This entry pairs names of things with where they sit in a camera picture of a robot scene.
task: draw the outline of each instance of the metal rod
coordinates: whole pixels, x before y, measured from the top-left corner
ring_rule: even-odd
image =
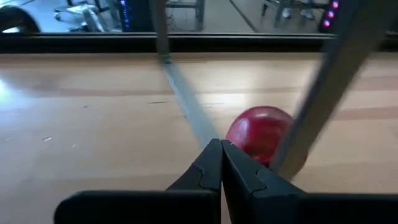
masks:
[[[167,80],[174,91],[175,97],[198,139],[199,148],[204,149],[210,140],[220,137],[211,119],[207,117],[201,104],[195,97],[195,93],[191,86],[181,74],[178,66],[171,61],[169,55],[169,40],[167,37],[166,5],[164,2],[165,1],[162,0],[152,0],[152,8],[154,9],[152,17],[154,18],[154,24],[156,24],[157,50],[160,55],[160,62],[164,68]]]
[[[152,23],[156,31],[156,48],[160,57],[169,56],[169,37],[167,36],[166,1],[150,0]]]
[[[398,9],[397,0],[346,1],[336,40],[327,54],[288,135],[280,143],[270,169],[291,179],[303,166],[322,127],[336,109],[360,66],[383,39]]]

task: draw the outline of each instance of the metal bar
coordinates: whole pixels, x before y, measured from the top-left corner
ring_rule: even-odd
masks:
[[[288,135],[280,143],[270,169],[290,179],[303,161],[324,124],[367,56],[381,42],[396,16],[397,0],[347,1],[340,20],[341,32],[330,41],[328,53]]]
[[[169,38],[167,36],[166,2],[164,0],[150,0],[152,23],[156,31],[156,48],[161,57],[169,56]]]
[[[155,30],[157,33],[157,49],[160,62],[164,68],[167,80],[172,87],[175,97],[187,117],[192,130],[199,142],[199,148],[204,149],[210,140],[220,138],[216,129],[207,117],[200,103],[195,97],[189,83],[184,79],[178,66],[173,63],[169,55],[169,42],[167,37],[166,5],[164,1],[152,0],[154,10]]]

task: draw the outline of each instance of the wooden table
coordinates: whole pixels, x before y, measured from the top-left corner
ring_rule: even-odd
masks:
[[[224,136],[243,110],[293,113],[318,54],[191,54],[174,61]],[[165,189],[199,155],[155,55],[0,56],[0,223],[51,223],[86,189]],[[397,192],[397,54],[363,68],[293,183]],[[223,223],[228,223],[223,205]]]

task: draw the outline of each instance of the table surface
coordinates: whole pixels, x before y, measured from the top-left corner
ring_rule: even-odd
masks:
[[[224,136],[252,106],[293,114],[320,54],[174,55]],[[373,55],[293,183],[398,191],[398,55]],[[51,223],[86,189],[165,189],[199,155],[155,55],[0,56],[0,223]],[[223,223],[228,223],[223,203]]]

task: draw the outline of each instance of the pink light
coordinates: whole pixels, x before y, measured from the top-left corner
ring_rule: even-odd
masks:
[[[335,13],[333,11],[328,11],[328,17],[333,18],[335,16]]]
[[[333,8],[337,9],[338,8],[338,1],[334,1],[332,3]]]
[[[329,27],[330,26],[330,22],[328,20],[323,21],[323,25],[325,27]]]

